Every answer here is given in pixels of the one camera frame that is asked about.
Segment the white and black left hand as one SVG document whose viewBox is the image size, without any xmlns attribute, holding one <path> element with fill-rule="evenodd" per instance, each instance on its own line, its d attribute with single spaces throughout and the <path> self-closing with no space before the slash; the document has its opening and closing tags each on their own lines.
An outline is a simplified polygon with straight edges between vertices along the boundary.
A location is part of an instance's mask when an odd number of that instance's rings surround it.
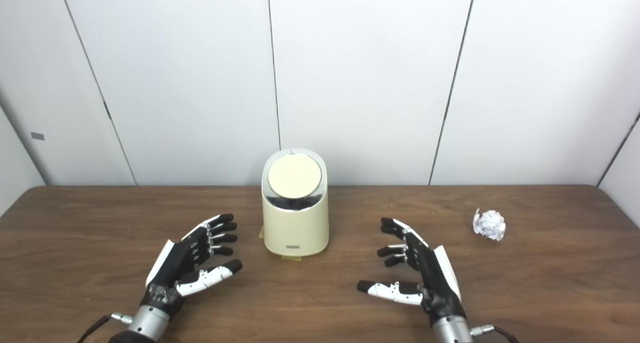
<svg viewBox="0 0 640 343">
<path fill-rule="evenodd" d="M 147 275 L 140 305 L 158 309 L 173 321 L 188 296 L 240 272 L 243 268 L 240 259 L 203 267 L 210 258 L 233 255 L 233 249 L 224 243 L 238 240 L 233 233 L 237 227 L 233 214 L 218 214 L 197 224 L 178 242 L 167 240 Z"/>
</svg>

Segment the white and black right hand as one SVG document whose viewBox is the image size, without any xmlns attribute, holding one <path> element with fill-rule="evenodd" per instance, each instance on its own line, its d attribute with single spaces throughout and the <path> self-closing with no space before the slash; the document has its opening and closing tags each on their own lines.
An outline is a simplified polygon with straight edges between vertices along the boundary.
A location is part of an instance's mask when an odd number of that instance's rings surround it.
<svg viewBox="0 0 640 343">
<path fill-rule="evenodd" d="M 400 304 L 418 305 L 429 316 L 430 325 L 447 317 L 466 318 L 452 268 L 444 258 L 444 247 L 432 249 L 413 227 L 390 217 L 381 218 L 381 232 L 402 240 L 377 250 L 387 268 L 406 264 L 418 272 L 418 283 L 360 280 L 359 292 Z"/>
</svg>

